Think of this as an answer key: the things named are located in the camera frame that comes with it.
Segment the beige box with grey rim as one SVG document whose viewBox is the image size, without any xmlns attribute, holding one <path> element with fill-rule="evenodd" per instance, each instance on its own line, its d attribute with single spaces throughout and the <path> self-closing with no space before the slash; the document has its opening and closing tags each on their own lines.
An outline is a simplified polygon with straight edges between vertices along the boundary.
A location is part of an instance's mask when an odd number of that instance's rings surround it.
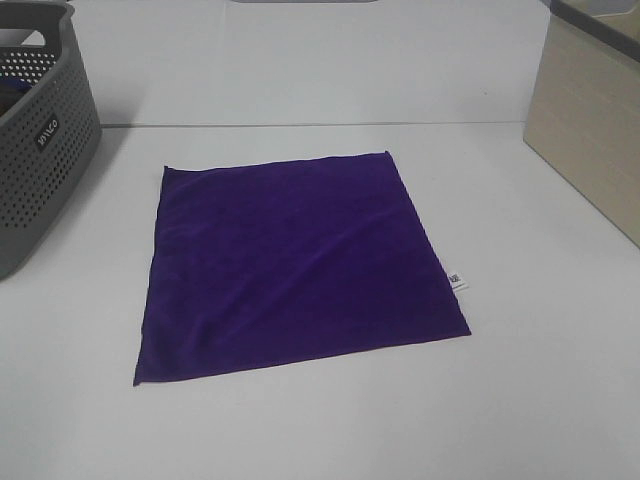
<svg viewBox="0 0 640 480">
<path fill-rule="evenodd" d="M 639 241 L 639 4 L 553 1 L 523 139 Z"/>
</svg>

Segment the dark cloth inside basket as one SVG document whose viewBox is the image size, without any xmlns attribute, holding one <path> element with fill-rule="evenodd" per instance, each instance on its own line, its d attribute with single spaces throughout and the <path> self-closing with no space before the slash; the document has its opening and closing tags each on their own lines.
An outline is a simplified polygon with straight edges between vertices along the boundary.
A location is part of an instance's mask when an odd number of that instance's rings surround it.
<svg viewBox="0 0 640 480">
<path fill-rule="evenodd" d="M 9 111 L 32 86 L 25 80 L 16 77 L 0 78 L 0 114 Z"/>
</svg>

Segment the white towel label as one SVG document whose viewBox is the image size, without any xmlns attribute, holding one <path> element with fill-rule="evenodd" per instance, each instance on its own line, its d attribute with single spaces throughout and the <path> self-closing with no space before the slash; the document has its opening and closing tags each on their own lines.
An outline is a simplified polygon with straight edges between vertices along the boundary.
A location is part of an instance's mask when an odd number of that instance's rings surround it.
<svg viewBox="0 0 640 480">
<path fill-rule="evenodd" d="M 453 292 L 459 292 L 469 287 L 468 282 L 458 272 L 448 272 L 447 278 Z"/>
</svg>

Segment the grey perforated plastic basket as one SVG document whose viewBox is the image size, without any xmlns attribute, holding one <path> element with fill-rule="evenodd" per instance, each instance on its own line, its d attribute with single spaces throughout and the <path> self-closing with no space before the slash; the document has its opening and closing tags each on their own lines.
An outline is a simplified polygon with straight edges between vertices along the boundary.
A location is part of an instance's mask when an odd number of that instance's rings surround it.
<svg viewBox="0 0 640 480">
<path fill-rule="evenodd" d="M 4 1 L 4 30 L 38 32 L 42 45 L 4 46 L 1 77 L 32 88 L 1 115 L 1 275 L 38 246 L 73 194 L 102 136 L 67 2 Z"/>
</svg>

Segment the purple towel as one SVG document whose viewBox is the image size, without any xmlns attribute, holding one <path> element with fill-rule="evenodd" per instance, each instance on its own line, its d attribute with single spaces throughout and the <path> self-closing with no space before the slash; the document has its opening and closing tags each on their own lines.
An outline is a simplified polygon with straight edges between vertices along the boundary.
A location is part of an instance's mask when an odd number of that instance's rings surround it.
<svg viewBox="0 0 640 480">
<path fill-rule="evenodd" d="M 390 153 L 164 170 L 135 384 L 469 334 Z"/>
</svg>

